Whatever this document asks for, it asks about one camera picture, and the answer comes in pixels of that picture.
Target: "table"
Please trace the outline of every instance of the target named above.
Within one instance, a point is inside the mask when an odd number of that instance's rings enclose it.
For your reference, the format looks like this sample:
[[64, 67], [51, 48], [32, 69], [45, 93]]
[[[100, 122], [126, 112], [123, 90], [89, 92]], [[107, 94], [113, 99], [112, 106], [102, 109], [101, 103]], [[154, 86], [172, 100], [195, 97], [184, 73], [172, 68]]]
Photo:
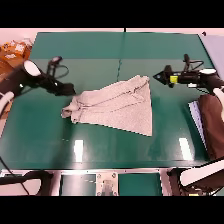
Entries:
[[[112, 169], [193, 166], [208, 155], [191, 118], [188, 103], [200, 92], [177, 85], [163, 86], [152, 75], [171, 64], [183, 69], [183, 55], [213, 67], [197, 35], [162, 33], [68, 32], [38, 33], [31, 60], [46, 70], [54, 56], [74, 83], [77, 93], [102, 88], [136, 74], [150, 77], [153, 135], [143, 135], [62, 119], [71, 97], [55, 97], [35, 89], [15, 100], [1, 141], [0, 152], [11, 169]], [[181, 151], [186, 138], [191, 158]], [[84, 141], [83, 162], [74, 157], [75, 140]]]

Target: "white wall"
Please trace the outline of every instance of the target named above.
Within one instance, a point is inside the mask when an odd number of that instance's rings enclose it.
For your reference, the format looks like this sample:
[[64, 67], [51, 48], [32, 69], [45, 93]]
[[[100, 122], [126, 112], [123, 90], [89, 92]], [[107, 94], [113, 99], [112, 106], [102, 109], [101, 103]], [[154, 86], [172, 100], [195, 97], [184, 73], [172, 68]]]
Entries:
[[[0, 44], [11, 40], [30, 38], [34, 42], [37, 32], [66, 32], [66, 31], [111, 31], [123, 32], [123, 28], [0, 28]], [[127, 32], [168, 32], [224, 35], [224, 28], [127, 28]]]

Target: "yellow label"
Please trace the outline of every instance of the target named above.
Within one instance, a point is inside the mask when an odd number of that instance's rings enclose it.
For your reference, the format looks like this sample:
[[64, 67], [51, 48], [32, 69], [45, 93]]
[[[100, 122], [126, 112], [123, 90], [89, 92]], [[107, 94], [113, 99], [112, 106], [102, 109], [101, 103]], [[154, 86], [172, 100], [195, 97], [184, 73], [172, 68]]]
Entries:
[[177, 83], [177, 81], [178, 81], [178, 76], [177, 75], [170, 76], [170, 82], [171, 83]]

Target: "towel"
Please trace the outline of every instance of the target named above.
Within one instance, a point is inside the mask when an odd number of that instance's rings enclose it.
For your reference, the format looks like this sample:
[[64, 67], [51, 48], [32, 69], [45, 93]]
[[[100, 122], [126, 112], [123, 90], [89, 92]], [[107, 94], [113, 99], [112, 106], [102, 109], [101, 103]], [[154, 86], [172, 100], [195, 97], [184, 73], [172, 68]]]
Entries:
[[152, 136], [152, 108], [147, 76], [120, 81], [74, 96], [62, 118]]

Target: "gray towel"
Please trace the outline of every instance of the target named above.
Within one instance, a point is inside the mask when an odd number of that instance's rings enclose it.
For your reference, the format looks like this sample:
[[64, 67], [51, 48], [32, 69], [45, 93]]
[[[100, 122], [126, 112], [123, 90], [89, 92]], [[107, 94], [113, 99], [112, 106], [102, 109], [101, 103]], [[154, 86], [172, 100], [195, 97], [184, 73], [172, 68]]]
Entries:
[[152, 136], [149, 78], [137, 75], [100, 90], [84, 91], [73, 97], [61, 116], [71, 116], [73, 123], [99, 124]]

